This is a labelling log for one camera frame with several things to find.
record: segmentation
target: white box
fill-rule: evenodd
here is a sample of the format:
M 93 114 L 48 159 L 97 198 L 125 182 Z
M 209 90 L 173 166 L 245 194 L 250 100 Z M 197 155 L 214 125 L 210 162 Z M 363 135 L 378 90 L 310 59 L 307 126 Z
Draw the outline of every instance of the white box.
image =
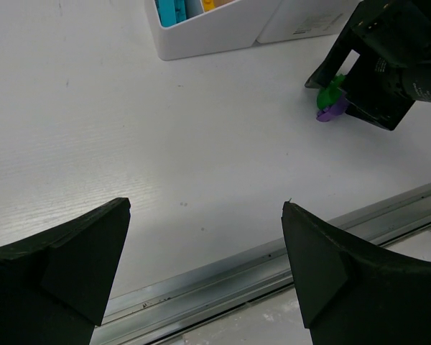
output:
M 155 0 L 145 0 L 158 56 L 163 60 L 188 58 L 340 32 L 359 0 L 235 0 L 208 12 L 187 0 L 190 18 L 163 27 Z
M 158 56 L 174 60 L 251 47 L 280 2 L 235 0 L 171 27 L 161 25 L 154 0 L 145 0 L 145 12 Z
M 257 38 L 271 43 L 340 33 L 360 0 L 282 0 Z

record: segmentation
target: blue object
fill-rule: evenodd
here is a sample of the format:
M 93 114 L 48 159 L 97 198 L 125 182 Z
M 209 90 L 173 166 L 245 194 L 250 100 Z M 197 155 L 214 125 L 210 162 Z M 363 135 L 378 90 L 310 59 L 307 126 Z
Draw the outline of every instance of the blue object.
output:
M 185 0 L 155 0 L 163 27 L 171 27 L 187 19 Z

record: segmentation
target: white tabletop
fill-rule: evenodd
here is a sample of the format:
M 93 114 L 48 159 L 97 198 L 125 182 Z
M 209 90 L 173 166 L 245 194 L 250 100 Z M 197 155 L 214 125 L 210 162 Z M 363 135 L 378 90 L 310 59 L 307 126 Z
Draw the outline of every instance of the white tabletop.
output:
M 127 196 L 113 297 L 280 238 L 290 198 L 331 219 L 430 183 L 431 104 L 315 120 L 334 39 L 163 62 L 141 1 L 0 1 L 0 246 Z

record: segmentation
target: purple object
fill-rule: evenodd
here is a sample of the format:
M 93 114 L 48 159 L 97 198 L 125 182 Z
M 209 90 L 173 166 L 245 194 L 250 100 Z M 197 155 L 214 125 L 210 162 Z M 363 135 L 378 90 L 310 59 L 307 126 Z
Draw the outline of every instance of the purple object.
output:
M 316 118 L 319 122 L 329 122 L 334 120 L 343 114 L 350 102 L 348 102 L 344 95 L 342 95 L 333 106 L 326 106 L 324 110 L 319 110 L 318 117 Z

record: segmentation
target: green object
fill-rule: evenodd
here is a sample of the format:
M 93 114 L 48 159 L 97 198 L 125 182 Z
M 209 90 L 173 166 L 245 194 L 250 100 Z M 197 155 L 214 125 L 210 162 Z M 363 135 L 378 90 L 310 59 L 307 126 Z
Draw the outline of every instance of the green object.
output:
M 343 74 L 337 75 L 332 79 L 327 88 L 323 88 L 318 94 L 318 108 L 324 110 L 328 106 L 333 106 L 337 103 L 338 99 L 342 96 L 342 91 L 338 88 L 341 83 L 345 80 Z

